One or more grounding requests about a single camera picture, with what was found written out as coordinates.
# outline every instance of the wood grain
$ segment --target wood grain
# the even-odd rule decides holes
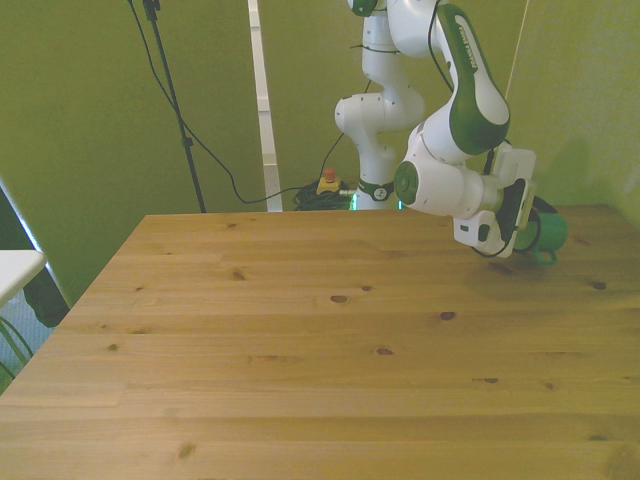
[[[0,397],[0,478],[640,478],[640,233],[558,264],[401,212],[149,216]]]

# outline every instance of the black cable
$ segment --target black cable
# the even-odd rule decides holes
[[[444,71],[440,67],[440,63],[438,62],[438,59],[436,58],[436,54],[433,51],[433,46],[431,45],[431,33],[433,32],[433,25],[436,21],[436,14],[438,13],[438,5],[440,5],[440,1],[441,0],[437,0],[435,6],[433,7],[433,15],[431,16],[431,23],[429,24],[429,37],[427,41],[429,43],[429,52],[431,53],[431,58],[433,59],[433,62],[436,64],[436,67],[438,68],[438,71],[440,72],[440,75],[442,76],[444,83],[446,83],[447,87],[449,87],[449,90],[453,92],[453,87],[449,83],[449,79],[447,78],[447,76],[444,74]]]
[[[145,37],[144,34],[144,30],[142,29],[142,25],[140,24],[140,20],[138,18],[138,13],[136,12],[135,7],[133,6],[133,0],[127,0],[129,2],[129,6],[131,7],[131,11],[133,12],[133,15],[136,19],[136,23],[138,25],[138,30],[140,31],[140,35],[142,37],[142,42],[144,43],[144,48],[145,51],[147,52],[147,58],[149,59],[149,65],[151,67],[151,72],[153,73],[153,76],[156,79],[156,82],[158,83],[158,85],[160,86],[160,89],[162,90],[162,92],[164,93],[164,96],[166,97],[167,101],[169,102],[169,104],[171,105],[171,108],[173,108],[174,112],[176,112],[177,115],[180,115],[179,111],[176,110],[176,107],[173,104],[173,101],[171,100],[171,98],[169,97],[169,94],[167,93],[167,90],[165,89],[164,85],[162,84],[162,82],[160,81],[160,78],[158,77],[158,74],[156,73],[156,69],[153,65],[153,59],[151,58],[151,51],[149,50],[149,44],[147,43],[147,39]],[[369,81],[369,84],[367,85],[367,89],[365,90],[365,93],[368,91],[369,89],[369,85],[371,85],[371,81]],[[218,163],[218,165],[220,165],[220,167],[222,167],[222,169],[227,173],[227,175],[229,176],[229,179],[231,180],[231,186],[233,187],[233,192],[235,193],[236,197],[238,198],[238,200],[240,200],[242,203],[248,205],[248,204],[252,204],[252,203],[260,203],[260,202],[264,202],[266,200],[269,200],[270,198],[276,197],[282,193],[285,192],[289,192],[292,190],[302,190],[303,188],[307,187],[308,185],[302,186],[302,187],[290,187],[290,188],[285,188],[284,190],[279,191],[278,193],[274,193],[273,195],[269,195],[268,197],[265,198],[261,198],[259,200],[245,200],[244,198],[242,198],[242,196],[240,195],[240,192],[238,192],[238,188],[236,186],[236,182],[235,182],[235,178],[233,176],[233,174],[231,173],[231,171],[226,167],[226,165],[224,163],[222,163],[222,161],[209,149],[207,148],[207,146],[198,138],[198,136],[193,132],[193,130],[189,127],[189,125],[187,124],[187,122],[184,121],[184,118],[182,118],[182,116],[180,115],[180,119],[182,121],[182,124],[184,125],[185,129],[191,134],[191,136],[194,138],[194,140]],[[342,140],[342,137],[344,136],[344,133],[342,135],[340,135],[340,137],[338,137],[338,140],[334,143],[333,147],[331,147],[331,149],[329,150],[329,153],[327,154],[327,156],[325,157],[324,161],[322,162],[322,170],[320,172],[320,177],[322,177],[322,173],[324,172],[324,165],[327,162],[327,159],[329,158],[329,156],[331,155],[331,153],[333,152],[333,150],[335,149],[335,147],[338,145],[338,143],[340,142],[340,140]]]
[[[0,362],[0,367],[2,367],[9,374],[12,380],[16,379],[16,376],[13,374],[11,370],[9,370],[9,367],[7,367],[4,363]]]
[[[477,248],[475,248],[475,247],[471,247],[471,250],[473,250],[474,252],[476,252],[476,253],[477,253],[478,255],[480,255],[481,257],[484,257],[484,258],[495,258],[495,257],[497,257],[498,255],[500,255],[502,252],[504,252],[504,251],[507,249],[507,247],[509,246],[509,243],[510,243],[510,242],[506,242],[506,243],[504,244],[504,247],[502,247],[502,248],[500,249],[500,251],[498,251],[498,253],[492,253],[492,254],[482,253],[480,250],[478,250],[478,249],[477,249]]]
[[[369,80],[369,83],[367,83],[367,88],[364,89],[364,93],[369,92],[369,87],[371,87],[371,80]],[[336,143],[333,144],[333,147],[331,147],[331,150],[329,150],[329,153],[327,153],[327,156],[324,157],[324,161],[322,162],[322,167],[320,168],[320,175],[318,176],[318,180],[322,178],[322,174],[324,173],[324,166],[327,163],[329,156],[331,156],[331,153],[333,152],[333,150],[338,146],[338,143],[340,143],[340,140],[342,140],[342,137],[344,137],[344,133],[340,134],[340,136],[338,137],[338,140],[336,140]]]
[[[534,208],[537,208],[541,212],[558,213],[558,210],[556,210],[553,205],[547,203],[540,197],[533,197],[533,206]]]
[[[401,53],[400,50],[376,50],[375,48],[367,47],[366,45],[363,45],[363,44],[354,45],[353,47],[351,47],[351,50],[353,50],[354,48],[363,48],[365,50],[369,50],[370,52],[376,52],[376,53],[393,53],[394,55]]]

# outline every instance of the microphone stand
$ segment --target microphone stand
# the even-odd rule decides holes
[[[151,22],[153,27],[153,33],[156,36],[156,42],[158,43],[158,49],[160,50],[160,57],[162,58],[162,65],[164,66],[164,73],[167,76],[167,82],[169,84],[169,92],[171,93],[171,99],[173,103],[173,109],[178,116],[178,125],[180,126],[180,134],[182,135],[182,146],[187,155],[187,162],[189,163],[189,170],[191,170],[191,178],[193,180],[193,186],[196,190],[196,196],[198,197],[198,204],[200,206],[201,213],[207,213],[204,206],[204,199],[202,198],[202,191],[200,190],[200,182],[198,181],[198,175],[196,173],[196,166],[193,161],[193,155],[191,154],[191,147],[193,146],[193,140],[187,136],[184,128],[184,121],[180,114],[180,107],[178,106],[178,97],[176,97],[176,91],[173,88],[173,81],[171,80],[171,72],[169,71],[169,64],[167,63],[167,57],[164,53],[164,47],[162,46],[162,40],[160,39],[160,31],[158,30],[158,15],[157,10],[160,10],[160,0],[142,0],[144,3],[144,9],[147,12],[147,19]]]

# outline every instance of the white shelf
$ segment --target white shelf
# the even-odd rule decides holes
[[[42,270],[47,262],[35,250],[0,250],[0,307]]]

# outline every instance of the green cup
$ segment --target green cup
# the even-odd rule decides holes
[[[569,226],[561,215],[532,210],[527,228],[518,232],[514,250],[521,253],[531,250],[538,263],[553,265],[558,261],[556,251],[568,236]]]

